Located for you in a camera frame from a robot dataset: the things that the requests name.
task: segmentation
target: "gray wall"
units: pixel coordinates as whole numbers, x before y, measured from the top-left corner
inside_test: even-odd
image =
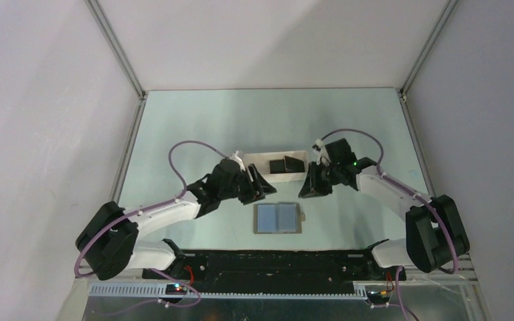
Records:
[[[55,319],[136,105],[84,1],[0,1],[0,320]]]
[[[514,1],[461,1],[408,92],[494,320],[514,320]]]

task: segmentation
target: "floor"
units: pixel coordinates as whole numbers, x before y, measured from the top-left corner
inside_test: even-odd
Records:
[[[365,130],[385,148],[385,170],[425,191],[421,168],[393,88],[306,90],[196,90],[149,92],[119,204],[137,207],[164,201],[181,189],[167,162],[180,140],[202,140],[230,154],[309,150],[337,128]],[[377,159],[370,139],[342,134],[358,157]],[[173,154],[177,169],[192,183],[210,172],[220,157],[197,145]],[[263,202],[301,204],[301,234],[253,233],[252,205],[225,201],[194,221],[182,221],[149,235],[172,239],[185,249],[355,249],[381,239],[402,238],[404,223],[369,195],[337,186],[332,195],[298,199],[303,182],[274,183],[278,192]]]

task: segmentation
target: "robotic arm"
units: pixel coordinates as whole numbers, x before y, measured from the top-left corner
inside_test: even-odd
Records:
[[[431,197],[415,191],[387,175],[367,157],[357,159],[345,139],[324,145],[317,140],[313,147],[319,155],[309,165],[301,198],[321,197],[332,193],[333,185],[346,185],[381,201],[406,223],[406,238],[385,241],[372,250],[380,267],[416,265],[430,273],[452,260],[445,234],[432,223],[437,220],[425,203],[433,207],[448,230],[456,256],[470,249],[466,231],[454,201],[446,196]]]
[[[108,224],[125,215],[128,218],[101,235],[84,255],[98,279],[108,280],[125,269],[172,268],[184,257],[180,249],[169,239],[145,241],[148,234],[179,221],[200,218],[227,199],[237,198],[247,205],[276,193],[254,165],[244,166],[238,153],[223,159],[211,174],[188,185],[180,198],[138,211],[126,212],[113,201],[101,206],[76,240],[80,251]]]

